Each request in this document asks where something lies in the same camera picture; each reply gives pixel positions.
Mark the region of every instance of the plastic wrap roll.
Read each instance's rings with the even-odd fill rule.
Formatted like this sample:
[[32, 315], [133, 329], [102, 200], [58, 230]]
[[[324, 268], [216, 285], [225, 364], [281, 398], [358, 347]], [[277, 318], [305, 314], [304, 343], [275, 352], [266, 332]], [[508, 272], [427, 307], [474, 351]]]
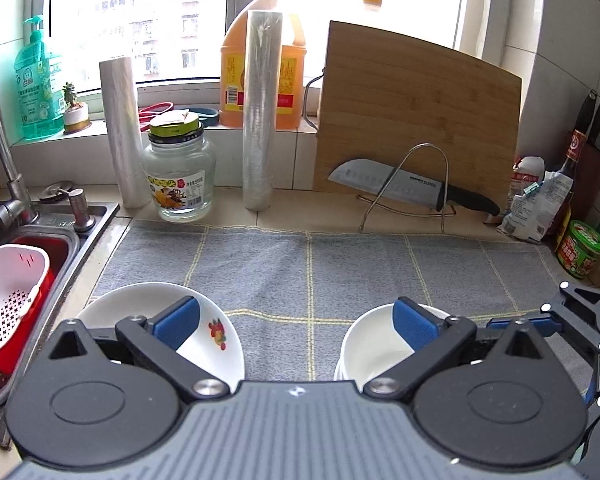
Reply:
[[151, 196], [140, 166], [142, 143], [138, 95], [131, 58], [115, 57], [101, 61], [100, 85], [107, 137], [122, 203], [128, 208], [142, 207]]
[[271, 202], [271, 149], [276, 131], [282, 55], [282, 12], [250, 10], [244, 59], [242, 202], [263, 211]]

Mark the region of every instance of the knife block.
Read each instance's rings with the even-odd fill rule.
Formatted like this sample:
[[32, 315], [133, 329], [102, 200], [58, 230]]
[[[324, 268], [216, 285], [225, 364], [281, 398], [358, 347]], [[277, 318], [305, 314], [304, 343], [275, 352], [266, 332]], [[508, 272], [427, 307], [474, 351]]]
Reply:
[[584, 220], [600, 191], [600, 150], [585, 143], [576, 167], [571, 218]]

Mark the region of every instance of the white bowl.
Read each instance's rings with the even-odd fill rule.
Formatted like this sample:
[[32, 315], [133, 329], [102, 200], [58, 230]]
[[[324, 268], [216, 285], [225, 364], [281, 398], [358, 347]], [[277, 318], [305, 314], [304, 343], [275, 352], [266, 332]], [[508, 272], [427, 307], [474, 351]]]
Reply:
[[[433, 306], [421, 306], [440, 319], [448, 316]], [[349, 327], [340, 348], [334, 380], [353, 379], [362, 391], [371, 379], [413, 354], [413, 349], [394, 330], [393, 308], [393, 303], [377, 306]]]
[[[153, 317], [184, 296], [193, 296], [200, 305], [198, 328], [178, 348], [177, 352], [193, 364], [228, 384], [232, 392], [244, 379], [244, 355], [240, 338], [229, 318], [208, 297], [174, 283], [136, 283], [99, 297], [80, 314], [87, 328], [113, 327], [127, 316]], [[209, 324], [220, 320], [224, 328], [224, 350], [211, 336]]]

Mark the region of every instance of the cutting board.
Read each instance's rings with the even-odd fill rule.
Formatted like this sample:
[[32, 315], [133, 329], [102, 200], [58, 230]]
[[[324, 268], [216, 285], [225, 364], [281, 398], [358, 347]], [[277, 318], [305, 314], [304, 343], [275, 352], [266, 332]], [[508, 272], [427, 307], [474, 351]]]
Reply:
[[[352, 158], [394, 166], [432, 142], [449, 182], [506, 202], [518, 138], [520, 78], [462, 52], [378, 28], [331, 22], [320, 103], [314, 190]], [[444, 180], [442, 156], [413, 153], [404, 168]]]

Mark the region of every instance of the chrome faucet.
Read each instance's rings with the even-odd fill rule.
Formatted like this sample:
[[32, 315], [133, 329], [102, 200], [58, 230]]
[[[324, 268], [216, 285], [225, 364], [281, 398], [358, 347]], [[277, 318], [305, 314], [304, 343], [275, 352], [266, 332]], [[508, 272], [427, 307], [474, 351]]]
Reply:
[[8, 229], [16, 220], [21, 224], [31, 224], [38, 219], [38, 212], [33, 207], [29, 190], [24, 184], [22, 175], [18, 173], [13, 157], [9, 150], [7, 137], [4, 135], [2, 121], [0, 120], [0, 160], [7, 175], [7, 188], [11, 199], [0, 206], [0, 228]]

